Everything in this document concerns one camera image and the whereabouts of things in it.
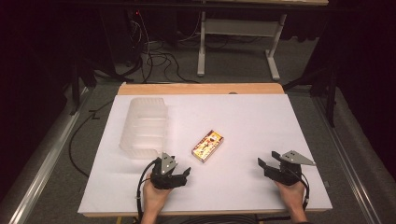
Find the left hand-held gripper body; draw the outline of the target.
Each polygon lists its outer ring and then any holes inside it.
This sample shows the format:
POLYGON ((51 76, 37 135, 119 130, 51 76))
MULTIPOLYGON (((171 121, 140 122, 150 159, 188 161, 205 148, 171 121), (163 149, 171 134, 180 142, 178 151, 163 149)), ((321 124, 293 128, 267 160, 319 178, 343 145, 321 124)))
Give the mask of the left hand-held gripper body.
POLYGON ((182 174, 173 175, 176 167, 173 165, 174 156, 170 156, 163 152, 154 163, 151 171, 151 182, 156 189, 174 189, 185 186, 187 178, 183 178, 182 174))

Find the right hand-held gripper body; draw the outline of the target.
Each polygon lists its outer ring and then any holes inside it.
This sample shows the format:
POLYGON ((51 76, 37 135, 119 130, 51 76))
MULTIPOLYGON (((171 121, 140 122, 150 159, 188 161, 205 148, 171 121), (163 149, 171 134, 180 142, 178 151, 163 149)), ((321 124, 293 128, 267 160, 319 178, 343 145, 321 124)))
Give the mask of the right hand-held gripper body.
POLYGON ((269 166, 263 173, 281 184, 291 186, 302 180, 302 165, 315 166, 316 163, 295 150, 281 155, 282 162, 277 168, 269 166))

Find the person's left hand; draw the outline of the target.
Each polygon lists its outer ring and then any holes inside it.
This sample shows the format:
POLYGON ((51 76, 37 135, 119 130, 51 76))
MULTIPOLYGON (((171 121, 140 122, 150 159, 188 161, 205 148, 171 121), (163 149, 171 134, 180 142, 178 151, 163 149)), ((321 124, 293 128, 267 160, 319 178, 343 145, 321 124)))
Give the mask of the person's left hand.
POLYGON ((163 210, 171 189, 156 189, 151 182, 151 178, 147 175, 143 187, 144 193, 144 215, 143 218, 154 219, 163 210))

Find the person's right hand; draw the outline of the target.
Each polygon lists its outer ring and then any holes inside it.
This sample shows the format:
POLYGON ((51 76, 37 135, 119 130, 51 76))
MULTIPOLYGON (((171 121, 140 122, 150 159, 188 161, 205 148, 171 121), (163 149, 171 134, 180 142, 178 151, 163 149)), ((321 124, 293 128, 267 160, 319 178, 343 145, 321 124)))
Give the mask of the person's right hand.
POLYGON ((287 186, 279 182, 275 182, 275 184, 278 187, 281 199, 290 214, 304 212, 304 185, 301 182, 297 182, 291 186, 287 186))

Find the colourful printed small box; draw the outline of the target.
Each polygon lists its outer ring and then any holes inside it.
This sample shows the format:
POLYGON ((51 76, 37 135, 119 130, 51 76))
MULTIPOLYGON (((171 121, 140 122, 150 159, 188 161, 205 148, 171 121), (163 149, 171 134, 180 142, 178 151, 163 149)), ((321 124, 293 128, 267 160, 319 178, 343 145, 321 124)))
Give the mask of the colourful printed small box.
POLYGON ((192 149, 191 154, 200 162, 205 163, 223 143, 224 137, 211 130, 192 149))

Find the white table cover sheet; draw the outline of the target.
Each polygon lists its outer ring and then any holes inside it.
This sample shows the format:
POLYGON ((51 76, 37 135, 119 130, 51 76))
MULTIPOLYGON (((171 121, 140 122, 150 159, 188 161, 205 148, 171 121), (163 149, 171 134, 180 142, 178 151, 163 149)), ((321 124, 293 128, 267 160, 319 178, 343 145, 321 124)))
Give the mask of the white table cover sheet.
MULTIPOLYGON (((258 158, 277 162, 295 150, 310 149, 285 94, 166 95, 166 152, 178 161, 177 173, 191 168, 185 186, 174 189, 163 208, 167 216, 272 213, 284 210, 276 185, 264 176, 258 158), (209 132, 224 137, 205 162, 191 151, 209 132)), ((132 98, 115 98, 78 211, 87 217, 133 216, 138 180, 148 165, 120 149, 120 137, 132 98)))

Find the translucent plastic storage bin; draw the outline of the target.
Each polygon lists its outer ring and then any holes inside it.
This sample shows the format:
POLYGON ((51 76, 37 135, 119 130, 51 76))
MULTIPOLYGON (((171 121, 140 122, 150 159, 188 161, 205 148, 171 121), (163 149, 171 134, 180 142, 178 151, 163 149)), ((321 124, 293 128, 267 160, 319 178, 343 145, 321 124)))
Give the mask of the translucent plastic storage bin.
POLYGON ((131 100, 120 138, 120 148, 132 160, 151 160, 163 151, 168 108, 163 98, 131 100))

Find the black metal stand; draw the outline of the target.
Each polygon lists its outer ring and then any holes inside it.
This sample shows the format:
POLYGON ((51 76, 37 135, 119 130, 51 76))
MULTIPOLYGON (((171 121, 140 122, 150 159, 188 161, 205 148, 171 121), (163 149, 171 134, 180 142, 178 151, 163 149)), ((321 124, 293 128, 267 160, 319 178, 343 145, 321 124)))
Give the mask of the black metal stand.
POLYGON ((311 72, 304 72, 300 77, 282 86, 288 91, 296 86, 311 84, 310 95, 314 97, 326 96, 325 118, 333 127, 333 112, 335 102, 335 91, 337 82, 338 65, 335 62, 327 62, 320 68, 311 72))
POLYGON ((82 90, 85 87, 94 88, 95 86, 96 79, 94 78, 93 69, 89 61, 75 54, 71 62, 72 116, 74 116, 80 108, 82 90))

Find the dark computer tower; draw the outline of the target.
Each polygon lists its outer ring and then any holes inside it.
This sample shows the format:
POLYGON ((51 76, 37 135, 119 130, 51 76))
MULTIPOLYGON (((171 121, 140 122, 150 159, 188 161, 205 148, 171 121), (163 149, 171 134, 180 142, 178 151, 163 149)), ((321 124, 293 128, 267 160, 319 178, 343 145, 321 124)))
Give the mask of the dark computer tower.
POLYGON ((146 28, 138 9, 126 9, 124 14, 127 22, 127 36, 131 44, 129 47, 132 53, 131 63, 137 63, 148 40, 146 28))

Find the silver metal floor rail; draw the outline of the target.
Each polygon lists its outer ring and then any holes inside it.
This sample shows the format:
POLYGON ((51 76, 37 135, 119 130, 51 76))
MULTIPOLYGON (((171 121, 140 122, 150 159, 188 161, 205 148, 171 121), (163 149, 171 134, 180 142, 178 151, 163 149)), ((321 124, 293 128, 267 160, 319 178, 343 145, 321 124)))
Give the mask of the silver metal floor rail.
POLYGON ((361 182, 361 179, 359 178, 355 167, 353 166, 350 158, 347 155, 346 149, 344 148, 337 131, 326 118, 325 106, 318 97, 313 97, 312 101, 319 113, 321 120, 324 122, 330 134, 332 142, 335 146, 337 158, 341 163, 341 167, 343 169, 348 185, 350 186, 352 193, 360 207, 360 210, 362 211, 364 219, 366 220, 367 224, 382 224, 381 221, 378 219, 378 215, 373 207, 366 188, 361 182))
POLYGON ((78 110, 74 112, 71 95, 72 92, 67 90, 68 102, 64 110, 53 122, 0 203, 0 224, 25 224, 33 211, 80 115, 78 110))

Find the white metal desk frame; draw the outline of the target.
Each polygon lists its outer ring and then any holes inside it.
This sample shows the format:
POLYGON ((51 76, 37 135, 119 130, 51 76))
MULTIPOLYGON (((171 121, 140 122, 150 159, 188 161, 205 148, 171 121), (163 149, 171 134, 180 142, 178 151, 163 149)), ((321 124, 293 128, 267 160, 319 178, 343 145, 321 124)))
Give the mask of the white metal desk frame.
POLYGON ((241 35, 272 38, 271 48, 267 49, 264 53, 272 80, 279 81, 280 75, 276 66, 275 52, 286 18, 287 15, 282 14, 278 21, 208 19, 206 14, 202 12, 197 76, 203 77, 205 75, 205 37, 207 35, 241 35))

